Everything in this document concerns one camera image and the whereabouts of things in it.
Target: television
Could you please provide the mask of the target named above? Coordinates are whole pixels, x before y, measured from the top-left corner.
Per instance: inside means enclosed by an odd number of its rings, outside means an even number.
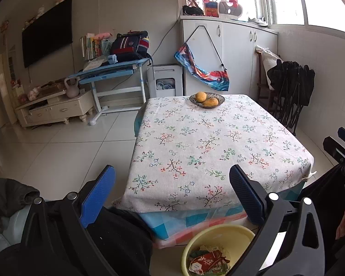
[[[22,32],[24,67],[72,42],[72,0],[64,0]]]

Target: backpack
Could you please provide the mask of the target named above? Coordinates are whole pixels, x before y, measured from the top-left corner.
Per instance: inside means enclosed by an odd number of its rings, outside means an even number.
[[[117,34],[111,45],[110,54],[115,54],[118,62],[147,58],[149,38],[147,31],[131,31]]]

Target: floral tablecloth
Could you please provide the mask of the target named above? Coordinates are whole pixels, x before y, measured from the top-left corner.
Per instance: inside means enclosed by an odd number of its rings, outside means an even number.
[[[188,97],[148,100],[115,205],[139,213],[234,206],[228,175],[235,164],[267,192],[308,177],[313,156],[282,124],[246,95],[225,99],[214,109]]]

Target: children's desk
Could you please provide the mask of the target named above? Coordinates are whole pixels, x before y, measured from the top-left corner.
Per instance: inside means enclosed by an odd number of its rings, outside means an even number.
[[[102,114],[113,113],[113,112],[124,112],[124,111],[133,111],[139,110],[140,107],[130,107],[130,108],[120,108],[120,109],[108,109],[107,106],[101,107],[100,101],[98,98],[100,96],[107,96],[107,95],[115,95],[118,93],[125,93],[125,92],[135,92],[135,91],[142,91],[143,102],[146,102],[146,95],[144,93],[144,81],[142,76],[142,65],[148,61],[147,58],[140,59],[140,60],[133,60],[133,61],[125,61],[125,62],[117,62],[115,64],[100,66],[98,68],[90,69],[89,71],[82,71],[75,73],[69,78],[77,78],[79,79],[80,84],[91,84],[93,98],[95,100],[95,106],[97,110],[97,115],[89,121],[89,125],[95,125],[97,119]],[[139,77],[141,80],[141,86],[137,87],[128,87],[122,89],[114,89],[109,91],[102,91],[97,92],[95,87],[95,82],[107,79],[113,79],[122,76],[129,76],[134,74],[137,69],[139,70]]]

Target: mango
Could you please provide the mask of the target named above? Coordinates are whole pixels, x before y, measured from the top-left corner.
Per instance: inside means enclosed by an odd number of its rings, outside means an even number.
[[[204,102],[207,99],[207,94],[205,92],[198,92],[196,93],[196,101],[199,103]]]
[[[208,100],[202,103],[202,105],[204,105],[205,107],[213,107],[213,106],[217,106],[218,104],[219,104],[219,101],[217,100],[217,98],[209,98]]]

